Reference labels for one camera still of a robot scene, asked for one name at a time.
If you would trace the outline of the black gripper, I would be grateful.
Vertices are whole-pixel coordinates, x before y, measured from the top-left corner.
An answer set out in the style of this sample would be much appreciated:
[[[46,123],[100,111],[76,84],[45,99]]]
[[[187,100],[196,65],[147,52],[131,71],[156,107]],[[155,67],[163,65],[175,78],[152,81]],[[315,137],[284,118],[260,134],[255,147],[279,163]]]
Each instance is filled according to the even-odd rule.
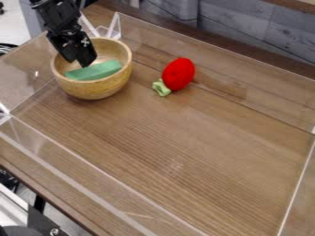
[[[46,38],[63,58],[72,63],[77,60],[87,67],[96,60],[97,53],[92,41],[79,23],[80,13],[42,13],[40,15]]]

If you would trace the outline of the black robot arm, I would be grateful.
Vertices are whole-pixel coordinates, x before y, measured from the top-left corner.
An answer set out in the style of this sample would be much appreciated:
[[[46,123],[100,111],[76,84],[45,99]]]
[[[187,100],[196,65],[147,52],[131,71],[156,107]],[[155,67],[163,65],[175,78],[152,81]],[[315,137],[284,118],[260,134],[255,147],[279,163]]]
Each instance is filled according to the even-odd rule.
[[[96,60],[92,41],[79,24],[81,12],[72,0],[29,0],[46,29],[46,38],[63,58],[87,67]]]

